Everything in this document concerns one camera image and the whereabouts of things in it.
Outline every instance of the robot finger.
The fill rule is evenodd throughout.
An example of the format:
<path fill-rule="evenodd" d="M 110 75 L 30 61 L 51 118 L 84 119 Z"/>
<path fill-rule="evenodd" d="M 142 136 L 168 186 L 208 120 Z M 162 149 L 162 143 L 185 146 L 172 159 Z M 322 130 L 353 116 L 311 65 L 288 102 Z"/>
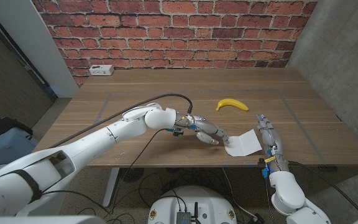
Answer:
<path fill-rule="evenodd" d="M 208 134 L 206 134 L 205 132 L 202 132 L 202 131 L 199 131 L 197 133 L 197 138 L 200 141 L 208 143 L 208 144 L 214 144 L 214 145 L 219 144 L 219 142 L 217 140 L 213 139 L 211 136 L 209 136 Z"/>

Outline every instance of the wooden table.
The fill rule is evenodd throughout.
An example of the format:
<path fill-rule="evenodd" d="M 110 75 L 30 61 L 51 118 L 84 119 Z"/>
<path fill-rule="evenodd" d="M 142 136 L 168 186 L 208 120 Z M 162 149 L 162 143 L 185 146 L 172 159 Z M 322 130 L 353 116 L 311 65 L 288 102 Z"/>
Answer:
<path fill-rule="evenodd" d="M 193 115 L 205 117 L 230 136 L 255 129 L 262 142 L 256 130 L 256 115 L 264 114 L 281 135 L 288 160 L 314 166 L 358 166 L 358 139 L 301 75 L 287 68 L 116 70 L 109 77 L 89 77 L 35 151 L 134 103 L 164 93 L 186 95 L 194 104 Z M 231 106 L 216 111 L 223 98 L 240 100 L 249 111 Z M 188 108 L 186 100 L 172 96 L 155 102 L 183 113 Z M 142 136 L 119 143 L 89 165 L 128 167 L 154 132 L 150 129 Z M 232 157 L 222 143 L 202 143 L 191 130 L 179 137 L 160 132 L 134 167 L 254 166 L 263 155 L 259 151 Z"/>

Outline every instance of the table leg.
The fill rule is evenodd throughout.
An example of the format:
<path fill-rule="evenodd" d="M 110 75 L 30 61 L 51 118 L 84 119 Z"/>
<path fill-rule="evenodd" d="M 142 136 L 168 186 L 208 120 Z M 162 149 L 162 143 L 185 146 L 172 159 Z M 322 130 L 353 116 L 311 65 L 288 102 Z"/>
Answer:
<path fill-rule="evenodd" d="M 110 205 L 111 197 L 116 186 L 119 168 L 112 168 L 110 172 L 109 182 L 106 187 L 106 193 L 104 193 L 103 206 L 108 207 Z"/>

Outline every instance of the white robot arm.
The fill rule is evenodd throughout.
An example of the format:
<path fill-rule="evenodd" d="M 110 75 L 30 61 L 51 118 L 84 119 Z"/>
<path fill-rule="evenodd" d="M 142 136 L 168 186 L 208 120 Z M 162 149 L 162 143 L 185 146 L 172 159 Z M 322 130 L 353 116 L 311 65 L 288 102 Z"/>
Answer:
<path fill-rule="evenodd" d="M 267 170 L 271 172 L 270 185 L 276 189 L 272 195 L 274 208 L 288 216 L 288 224 L 331 224 L 327 215 L 305 197 L 295 176 L 290 172 L 288 161 L 284 159 L 281 138 L 270 121 L 263 115 L 258 115 L 257 119 L 266 153 L 274 156 L 267 166 Z"/>
<path fill-rule="evenodd" d="M 13 216 L 19 211 L 30 212 L 64 189 L 85 165 L 114 145 L 144 134 L 147 128 L 167 129 L 174 135 L 183 128 L 193 129 L 206 143 L 217 144 L 208 134 L 224 141 L 227 134 L 204 118 L 163 110 L 151 103 L 126 111 L 119 121 L 101 128 L 73 143 L 38 151 L 24 156 L 0 170 L 0 216 Z"/>

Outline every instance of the black strap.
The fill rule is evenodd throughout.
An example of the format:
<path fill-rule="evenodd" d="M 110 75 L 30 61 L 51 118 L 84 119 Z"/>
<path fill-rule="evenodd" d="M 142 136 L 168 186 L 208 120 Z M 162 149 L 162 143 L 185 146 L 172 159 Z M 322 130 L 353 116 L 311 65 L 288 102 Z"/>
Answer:
<path fill-rule="evenodd" d="M 28 172 L 26 172 L 25 170 L 14 170 L 14 171 L 9 172 L 4 175 L 8 175 L 8 174 L 17 174 L 17 175 L 21 176 L 28 183 L 28 185 L 30 186 L 32 193 L 33 193 L 32 197 L 31 197 L 31 201 L 29 203 L 32 203 L 33 201 L 41 198 L 42 192 L 39 189 L 39 186 L 36 183 L 36 181 L 30 176 L 30 174 Z"/>

